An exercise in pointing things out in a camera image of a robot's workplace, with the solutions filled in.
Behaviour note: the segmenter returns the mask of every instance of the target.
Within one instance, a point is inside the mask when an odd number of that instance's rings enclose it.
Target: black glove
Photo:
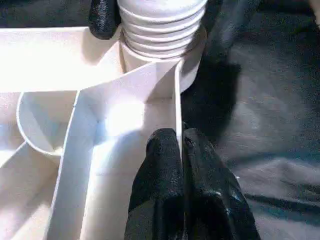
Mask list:
[[[180,240],[184,233],[183,171],[176,133],[155,131],[132,185],[125,240]]]
[[[183,133],[183,149],[189,239],[259,240],[255,219],[237,179],[208,139],[190,128]]]
[[[121,22],[117,0],[92,0],[89,29],[98,39],[108,40]]]

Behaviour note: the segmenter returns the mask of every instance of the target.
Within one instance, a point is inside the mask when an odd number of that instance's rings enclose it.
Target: finger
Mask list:
[[[117,0],[92,0],[89,13],[89,29],[98,39],[108,40],[120,24]]]

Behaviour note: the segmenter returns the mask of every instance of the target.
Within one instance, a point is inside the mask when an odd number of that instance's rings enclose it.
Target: white plastic tray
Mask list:
[[[0,93],[0,239],[123,239],[149,136],[173,128],[181,146],[181,85],[195,78],[205,31],[170,60],[140,57],[122,37],[0,30],[5,91],[16,92]]]

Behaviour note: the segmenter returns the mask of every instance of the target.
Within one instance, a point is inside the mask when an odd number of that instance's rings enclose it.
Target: white plastic panel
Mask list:
[[[181,114],[173,111],[177,100],[172,96],[180,97],[174,69],[148,63],[79,93],[48,240],[123,239],[131,186],[149,136],[159,128],[181,133],[176,126]],[[164,78],[165,72],[171,76]]]

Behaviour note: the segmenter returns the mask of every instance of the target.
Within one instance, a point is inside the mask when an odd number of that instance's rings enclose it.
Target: black fabric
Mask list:
[[[98,39],[110,39],[120,24],[117,0],[92,0],[89,28]]]
[[[179,240],[184,234],[183,171],[173,129],[155,131],[132,185],[125,239]]]
[[[206,61],[225,61],[237,36],[250,22],[261,0],[223,0],[209,32],[203,57]]]
[[[254,217],[240,186],[209,140],[190,128],[183,133],[183,148],[183,168],[190,188],[191,229],[200,221],[211,240],[259,240]]]

